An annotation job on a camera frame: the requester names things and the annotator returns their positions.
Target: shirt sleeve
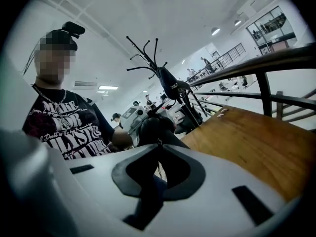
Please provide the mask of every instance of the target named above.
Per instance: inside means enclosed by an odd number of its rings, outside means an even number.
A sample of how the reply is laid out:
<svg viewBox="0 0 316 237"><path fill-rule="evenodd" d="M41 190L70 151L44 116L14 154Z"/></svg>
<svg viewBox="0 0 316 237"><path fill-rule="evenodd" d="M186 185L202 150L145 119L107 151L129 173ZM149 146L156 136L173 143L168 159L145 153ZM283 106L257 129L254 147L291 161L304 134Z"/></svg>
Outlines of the shirt sleeve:
<svg viewBox="0 0 316 237"><path fill-rule="evenodd" d="M102 137L104 140L111 141L112 136L114 134L114 129L110 126L110 124L107 122L107 120L104 118L103 114L100 112L99 108L96 106L96 104L92 105L92 108L95 111L95 114L99 120L99 128L102 133Z"/></svg>

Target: neck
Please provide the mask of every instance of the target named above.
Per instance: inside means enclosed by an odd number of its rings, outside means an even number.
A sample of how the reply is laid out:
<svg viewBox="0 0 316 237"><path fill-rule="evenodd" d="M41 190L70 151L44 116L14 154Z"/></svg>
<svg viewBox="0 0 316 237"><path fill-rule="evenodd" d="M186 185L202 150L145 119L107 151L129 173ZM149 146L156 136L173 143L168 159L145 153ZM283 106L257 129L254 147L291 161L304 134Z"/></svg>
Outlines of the neck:
<svg viewBox="0 0 316 237"><path fill-rule="evenodd" d="M35 84L44 89L62 89L61 83L60 84L50 84L48 82L43 81L42 79L36 77Z"/></svg>

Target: computer monitor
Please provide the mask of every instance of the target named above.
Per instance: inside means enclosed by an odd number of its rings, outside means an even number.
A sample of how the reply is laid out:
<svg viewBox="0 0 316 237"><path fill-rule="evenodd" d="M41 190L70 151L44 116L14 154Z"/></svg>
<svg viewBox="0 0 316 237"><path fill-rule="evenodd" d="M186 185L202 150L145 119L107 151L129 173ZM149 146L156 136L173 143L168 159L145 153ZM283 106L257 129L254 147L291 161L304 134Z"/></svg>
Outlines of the computer monitor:
<svg viewBox="0 0 316 237"><path fill-rule="evenodd" d="M160 98L161 98L162 101L164 101L167 98L167 96L166 96L166 94L163 94L163 95L160 96Z"/></svg>

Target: desk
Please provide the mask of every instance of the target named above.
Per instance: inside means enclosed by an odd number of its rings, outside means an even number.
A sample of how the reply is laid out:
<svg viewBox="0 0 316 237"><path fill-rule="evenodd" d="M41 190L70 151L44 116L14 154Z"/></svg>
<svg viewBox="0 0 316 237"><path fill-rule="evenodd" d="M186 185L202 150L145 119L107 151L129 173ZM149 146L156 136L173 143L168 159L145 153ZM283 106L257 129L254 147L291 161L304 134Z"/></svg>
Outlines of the desk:
<svg viewBox="0 0 316 237"><path fill-rule="evenodd" d="M229 110L218 118L223 108ZM223 108L181 141L238 164L286 201L300 195L316 161L316 135L276 118Z"/></svg>

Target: silver chain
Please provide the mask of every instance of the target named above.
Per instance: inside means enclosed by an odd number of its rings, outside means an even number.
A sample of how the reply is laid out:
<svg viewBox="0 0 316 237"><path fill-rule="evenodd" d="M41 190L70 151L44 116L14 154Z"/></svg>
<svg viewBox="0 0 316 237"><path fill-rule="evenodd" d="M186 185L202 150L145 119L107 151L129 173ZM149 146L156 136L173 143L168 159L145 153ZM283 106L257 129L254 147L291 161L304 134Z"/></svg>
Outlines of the silver chain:
<svg viewBox="0 0 316 237"><path fill-rule="evenodd" d="M63 97L63 99L59 102L59 104L57 104L57 103L55 103L54 101L50 100L48 97L46 97L43 93L41 93L41 91L40 91L35 85L33 85L33 87L34 87L34 89L37 91L37 93L38 93L41 97L45 98L47 101L49 101L50 103L52 103L53 105L55 105L56 111L57 111L57 113L58 113L58 115L59 115L59 117L60 117L60 119L61 119L62 125L65 126L65 128L66 128L66 127L69 127L69 126L70 126L69 122L68 122L68 121L64 118L64 116L61 114L61 110L60 110L60 105L61 105L61 104L63 103L63 101L65 100L65 98L66 98L66 96L67 96L67 91L64 90L64 91L65 91L64 97Z"/></svg>

